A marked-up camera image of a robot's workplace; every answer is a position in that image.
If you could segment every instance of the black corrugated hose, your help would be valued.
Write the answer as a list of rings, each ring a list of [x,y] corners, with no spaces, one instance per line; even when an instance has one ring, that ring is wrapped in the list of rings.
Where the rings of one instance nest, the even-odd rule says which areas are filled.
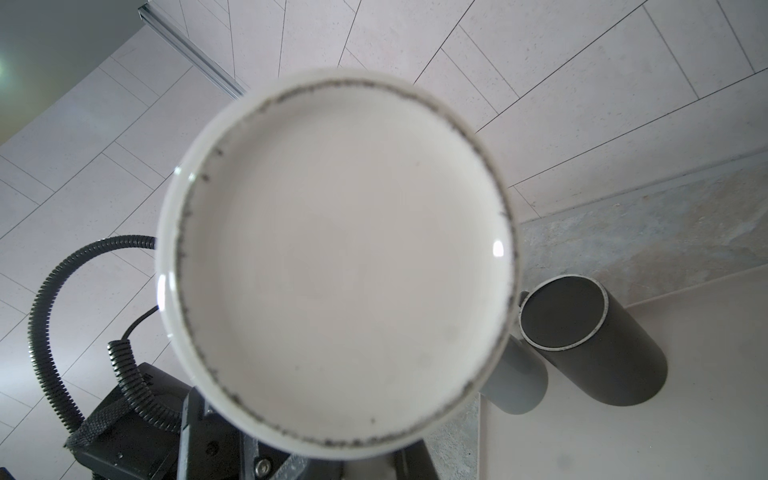
[[[120,390],[134,412],[160,430],[181,432],[181,412],[169,409],[154,398],[136,365],[131,341],[114,340],[108,343],[107,349]]]
[[[48,324],[56,296],[67,279],[89,260],[103,253],[122,248],[154,249],[154,242],[154,237],[145,235],[120,235],[105,238],[82,247],[54,268],[48,275],[48,278],[45,279],[45,282],[43,282],[35,297],[29,315],[28,328],[29,354],[32,360],[32,367],[35,370],[35,375],[38,377],[40,387],[42,387],[45,393],[45,397],[71,434],[80,428],[84,418],[61,381],[61,376],[56,369],[53,355],[51,354]],[[114,358],[112,348],[110,348],[110,357],[113,359],[115,375],[118,377],[118,385],[120,385],[131,407],[150,424],[163,430],[179,432],[181,424],[180,413],[160,404],[154,398],[136,366],[133,353],[131,352],[131,344],[127,340],[118,340],[113,343],[116,344]]]

